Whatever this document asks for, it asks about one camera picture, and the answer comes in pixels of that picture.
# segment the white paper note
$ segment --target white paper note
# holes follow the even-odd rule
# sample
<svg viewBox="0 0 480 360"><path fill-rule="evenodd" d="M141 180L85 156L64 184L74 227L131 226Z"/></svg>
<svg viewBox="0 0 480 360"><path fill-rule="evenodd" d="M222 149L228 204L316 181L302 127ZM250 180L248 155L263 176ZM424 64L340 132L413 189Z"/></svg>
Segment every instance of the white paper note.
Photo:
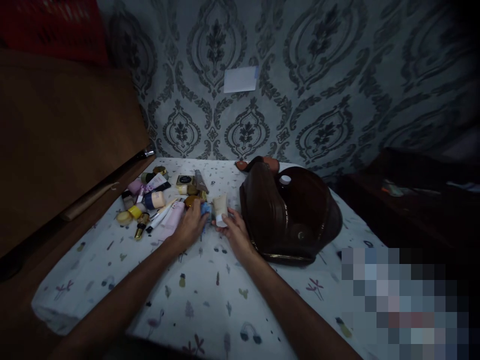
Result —
<svg viewBox="0 0 480 360"><path fill-rule="evenodd" d="M258 66L239 67L225 70L223 93L238 93L255 90L258 77Z"/></svg>

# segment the wooden cabinet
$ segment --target wooden cabinet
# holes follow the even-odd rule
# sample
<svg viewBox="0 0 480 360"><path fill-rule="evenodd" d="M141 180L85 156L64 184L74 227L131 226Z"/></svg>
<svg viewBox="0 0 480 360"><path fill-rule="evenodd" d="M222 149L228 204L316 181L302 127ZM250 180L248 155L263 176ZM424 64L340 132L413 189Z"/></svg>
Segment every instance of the wooden cabinet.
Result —
<svg viewBox="0 0 480 360"><path fill-rule="evenodd" d="M149 143L128 72L0 49L0 359L43 359L59 342L32 298L154 160L135 159ZM112 183L73 221L59 218Z"/></svg>
<svg viewBox="0 0 480 360"><path fill-rule="evenodd" d="M126 70L0 50L0 257L149 144Z"/></svg>

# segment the white bottle cap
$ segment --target white bottle cap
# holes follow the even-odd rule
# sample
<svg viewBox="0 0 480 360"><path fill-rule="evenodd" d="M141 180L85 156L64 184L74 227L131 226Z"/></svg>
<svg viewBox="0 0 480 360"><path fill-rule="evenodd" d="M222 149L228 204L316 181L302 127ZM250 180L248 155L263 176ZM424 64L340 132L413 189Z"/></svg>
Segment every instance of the white bottle cap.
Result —
<svg viewBox="0 0 480 360"><path fill-rule="evenodd" d="M228 225L226 223L224 223L223 219L222 219L222 214L219 214L216 216L215 218L215 222L216 222L216 225L219 227L219 228L226 228L228 227Z"/></svg>
<svg viewBox="0 0 480 360"><path fill-rule="evenodd" d="M292 178L290 176L283 175L279 181L280 181L280 184L288 185L292 181Z"/></svg>

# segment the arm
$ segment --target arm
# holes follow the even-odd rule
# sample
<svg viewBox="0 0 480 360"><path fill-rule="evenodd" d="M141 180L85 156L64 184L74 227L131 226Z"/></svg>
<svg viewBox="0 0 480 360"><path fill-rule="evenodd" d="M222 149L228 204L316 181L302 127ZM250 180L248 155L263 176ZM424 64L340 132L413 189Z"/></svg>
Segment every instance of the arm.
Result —
<svg viewBox="0 0 480 360"><path fill-rule="evenodd" d="M255 251L242 216L228 208L228 228L217 228L275 315L299 359L361 359L352 347L313 310Z"/></svg>
<svg viewBox="0 0 480 360"><path fill-rule="evenodd" d="M200 219L195 200L175 233L129 273L60 342L50 359L101 356L130 325L165 269L200 236L209 214Z"/></svg>

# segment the pink bottle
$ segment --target pink bottle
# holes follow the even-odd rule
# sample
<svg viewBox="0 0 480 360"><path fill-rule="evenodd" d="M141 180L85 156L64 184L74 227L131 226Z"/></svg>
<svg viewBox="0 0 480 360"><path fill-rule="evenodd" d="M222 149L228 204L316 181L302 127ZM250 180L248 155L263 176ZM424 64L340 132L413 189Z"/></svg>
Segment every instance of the pink bottle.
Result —
<svg viewBox="0 0 480 360"><path fill-rule="evenodd" d="M170 210L171 214L168 215L168 219L165 223L165 229L168 230L168 232L171 232L173 234L180 222L180 219L182 218L184 209L185 199L181 198L173 203Z"/></svg>

